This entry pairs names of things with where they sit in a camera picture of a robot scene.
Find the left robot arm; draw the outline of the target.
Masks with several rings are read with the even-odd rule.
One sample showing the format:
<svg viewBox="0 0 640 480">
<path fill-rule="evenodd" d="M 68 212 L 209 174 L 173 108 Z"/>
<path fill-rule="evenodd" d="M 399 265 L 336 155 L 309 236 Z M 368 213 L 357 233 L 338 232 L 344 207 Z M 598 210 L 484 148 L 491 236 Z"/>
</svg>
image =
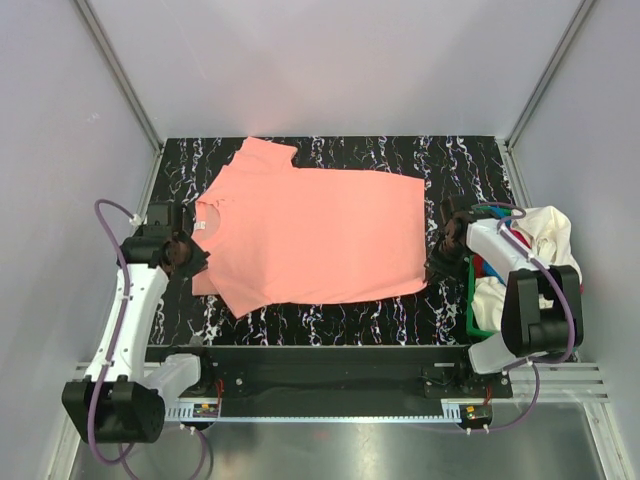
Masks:
<svg viewBox="0 0 640 480">
<path fill-rule="evenodd" d="M 189 391 L 215 386 L 212 360 L 199 341 L 164 353 L 160 366 L 144 371 L 156 311 L 173 278 L 203 272 L 207 253 L 192 239 L 192 215 L 180 202 L 152 203 L 144 216 L 131 214 L 134 233 L 119 241 L 113 304 L 96 353 L 82 379 L 65 384 L 62 404 L 81 439 L 100 444 L 153 443 L 166 413 Z"/>
</svg>

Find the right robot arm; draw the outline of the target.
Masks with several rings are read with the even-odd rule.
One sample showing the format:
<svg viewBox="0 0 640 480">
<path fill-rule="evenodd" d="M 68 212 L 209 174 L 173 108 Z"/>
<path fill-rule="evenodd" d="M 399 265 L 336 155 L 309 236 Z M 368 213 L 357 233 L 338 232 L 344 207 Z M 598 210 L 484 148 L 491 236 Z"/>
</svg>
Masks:
<svg viewBox="0 0 640 480">
<path fill-rule="evenodd" d="M 441 202 L 440 212 L 443 227 L 428 256 L 428 278 L 460 279 L 478 255 L 506 282 L 500 331 L 468 348 L 468 363 L 453 374 L 457 390 L 476 396 L 488 387 L 489 374 L 568 360 L 584 337 L 579 274 L 543 260 L 514 235 L 511 228 L 527 211 L 454 196 Z"/>
</svg>

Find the salmon pink t-shirt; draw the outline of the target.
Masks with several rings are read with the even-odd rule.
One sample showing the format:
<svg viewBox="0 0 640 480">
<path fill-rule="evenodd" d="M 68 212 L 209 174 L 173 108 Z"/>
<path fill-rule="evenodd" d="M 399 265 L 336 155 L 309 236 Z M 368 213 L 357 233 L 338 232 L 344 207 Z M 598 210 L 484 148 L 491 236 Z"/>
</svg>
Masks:
<svg viewBox="0 0 640 480">
<path fill-rule="evenodd" d="M 195 203 L 207 267 L 196 296 L 242 317 L 271 304 L 341 304 L 426 285 L 423 180 L 299 168 L 296 148 L 247 138 Z"/>
</svg>

